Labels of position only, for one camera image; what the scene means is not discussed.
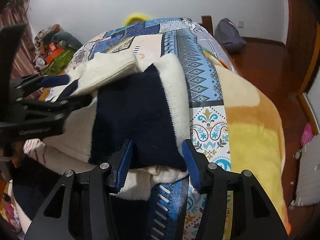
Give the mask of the black and white striped sweater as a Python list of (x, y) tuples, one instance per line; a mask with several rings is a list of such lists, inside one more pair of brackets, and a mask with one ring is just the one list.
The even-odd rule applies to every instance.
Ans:
[(63, 135), (28, 142), (33, 149), (15, 185), (44, 198), (64, 171), (90, 171), (127, 139), (133, 156), (118, 197), (147, 200), (156, 184), (187, 175), (182, 142), (190, 137), (188, 92), (175, 54), (144, 64), (130, 51), (97, 53), (69, 76), (69, 84), (53, 89), (52, 100), (84, 94), (93, 100), (70, 114)]

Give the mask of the green basket of clutter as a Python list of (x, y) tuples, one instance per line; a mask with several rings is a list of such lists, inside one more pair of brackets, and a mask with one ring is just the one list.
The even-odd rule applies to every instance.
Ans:
[(61, 74), (68, 66), (75, 50), (53, 41), (53, 36), (63, 29), (59, 24), (52, 25), (37, 33), (34, 38), (35, 58), (33, 64), (44, 75)]

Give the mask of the blue patchwork bed quilt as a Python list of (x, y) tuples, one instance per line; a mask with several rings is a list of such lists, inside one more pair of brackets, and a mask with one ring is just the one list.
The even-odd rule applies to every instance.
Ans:
[(132, 159), (111, 196), (115, 239), (194, 239), (206, 196), (191, 185), (182, 153), (195, 149), (231, 170), (229, 134), (217, 70), (198, 44), (213, 38), (185, 18), (160, 18), (108, 31), (73, 56), (68, 85), (47, 99), (93, 93), (65, 134), (46, 144), (93, 165), (126, 140)]

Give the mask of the grey plush toy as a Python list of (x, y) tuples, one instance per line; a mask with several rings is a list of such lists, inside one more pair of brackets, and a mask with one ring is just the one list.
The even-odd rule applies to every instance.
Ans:
[(78, 50), (82, 47), (82, 43), (77, 38), (65, 31), (55, 33), (51, 38), (51, 42), (60, 43), (63, 48), (70, 47)]

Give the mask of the yellow orange fleece blanket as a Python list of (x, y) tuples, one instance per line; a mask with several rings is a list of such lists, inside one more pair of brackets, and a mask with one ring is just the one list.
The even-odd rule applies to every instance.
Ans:
[(231, 168), (253, 172), (276, 208), (288, 233), (281, 176), (285, 165), (285, 139), (279, 112), (257, 87), (204, 52), (217, 70), (226, 111)]

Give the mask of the yellow curved headboard tube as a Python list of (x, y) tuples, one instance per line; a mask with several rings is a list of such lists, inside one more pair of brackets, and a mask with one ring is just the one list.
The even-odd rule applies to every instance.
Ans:
[(149, 21), (149, 20), (151, 20), (150, 17), (148, 17), (144, 14), (140, 14), (140, 13), (135, 12), (135, 13), (132, 13), (129, 16), (127, 16), (127, 18), (125, 18), (123, 26), (126, 27), (126, 26), (134, 24), (134, 23), (145, 22), (145, 21)]

